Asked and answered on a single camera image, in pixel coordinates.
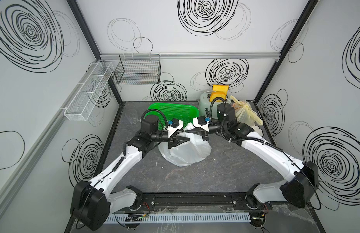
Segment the white bunny print plastic bag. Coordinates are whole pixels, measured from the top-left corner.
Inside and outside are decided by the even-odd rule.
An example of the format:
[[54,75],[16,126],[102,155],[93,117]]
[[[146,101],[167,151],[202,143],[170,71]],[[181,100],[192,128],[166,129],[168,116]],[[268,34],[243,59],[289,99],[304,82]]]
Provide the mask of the white bunny print plastic bag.
[[189,138],[176,147],[169,148],[167,142],[162,142],[158,149],[164,159],[178,167],[185,167],[206,159],[212,151],[208,141],[202,136],[192,133],[179,133],[178,136]]

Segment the yellowish fruit print plastic bag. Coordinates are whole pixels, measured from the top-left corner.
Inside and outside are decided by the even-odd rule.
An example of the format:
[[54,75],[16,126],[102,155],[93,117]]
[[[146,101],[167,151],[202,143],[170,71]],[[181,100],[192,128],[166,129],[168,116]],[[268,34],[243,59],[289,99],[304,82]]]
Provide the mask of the yellowish fruit print plastic bag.
[[235,109],[235,115],[238,122],[245,123],[252,127],[256,124],[258,126],[263,125],[262,119],[252,109],[251,105],[246,101],[239,101],[234,96],[230,96],[233,101],[232,107]]

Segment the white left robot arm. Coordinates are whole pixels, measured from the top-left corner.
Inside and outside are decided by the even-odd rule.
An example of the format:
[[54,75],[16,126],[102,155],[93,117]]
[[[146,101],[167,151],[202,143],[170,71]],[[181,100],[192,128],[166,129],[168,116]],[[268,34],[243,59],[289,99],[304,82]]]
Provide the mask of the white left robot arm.
[[137,188],[127,187],[113,193],[115,186],[134,165],[160,143],[177,147],[189,141],[180,135],[183,121],[177,118],[167,120],[160,110],[146,110],[140,123],[140,130],[124,144],[123,152],[107,168],[89,181],[79,181],[74,187],[70,214],[92,231],[99,229],[111,213],[141,206],[142,193]]

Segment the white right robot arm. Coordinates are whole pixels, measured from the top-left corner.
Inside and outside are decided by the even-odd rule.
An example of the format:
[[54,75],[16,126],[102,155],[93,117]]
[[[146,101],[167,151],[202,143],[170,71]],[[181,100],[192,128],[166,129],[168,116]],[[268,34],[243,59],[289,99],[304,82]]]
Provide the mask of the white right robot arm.
[[210,134],[219,133],[223,139],[254,153],[274,168],[283,180],[270,184],[255,184],[245,195],[245,202],[252,210],[268,202],[288,202],[304,208],[318,189],[318,167],[313,162],[303,162],[266,141],[245,123],[238,122],[234,108],[223,98],[217,106],[216,118],[212,110],[207,116],[193,119],[191,133],[207,140]]

